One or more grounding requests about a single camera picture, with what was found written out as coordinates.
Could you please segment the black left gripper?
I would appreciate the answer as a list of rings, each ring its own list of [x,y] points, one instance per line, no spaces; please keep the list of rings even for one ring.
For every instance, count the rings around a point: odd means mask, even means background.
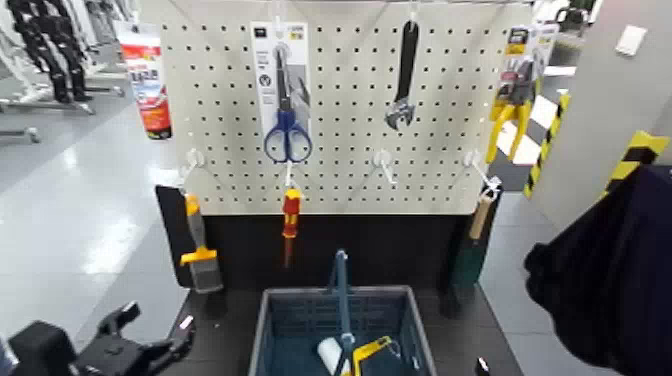
[[[100,336],[78,355],[78,371],[82,375],[150,375],[153,362],[177,362],[190,352],[196,333],[193,316],[186,316],[166,340],[141,344],[121,337],[122,329],[140,313],[139,304],[130,301],[107,314],[99,322]]]

